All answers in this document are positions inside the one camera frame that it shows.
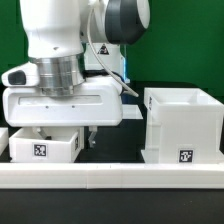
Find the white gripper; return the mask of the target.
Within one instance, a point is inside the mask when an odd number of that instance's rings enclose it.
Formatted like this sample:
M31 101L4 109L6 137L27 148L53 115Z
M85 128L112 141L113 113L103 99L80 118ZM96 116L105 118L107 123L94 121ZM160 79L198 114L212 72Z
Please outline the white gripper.
M97 126L117 126L123 117L120 93L113 84L85 82L73 96L49 97L39 88L7 88L3 109L12 127L37 127L44 140L51 140L42 127L90 126L88 143L93 147Z

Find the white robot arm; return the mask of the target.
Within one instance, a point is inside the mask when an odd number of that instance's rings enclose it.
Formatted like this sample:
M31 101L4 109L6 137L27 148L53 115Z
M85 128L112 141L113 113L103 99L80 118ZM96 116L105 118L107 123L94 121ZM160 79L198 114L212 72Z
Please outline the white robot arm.
M135 95L105 68L82 68L83 45L133 44L147 30L148 0L20 0L29 61L2 75L4 116L13 127L116 126L121 94Z

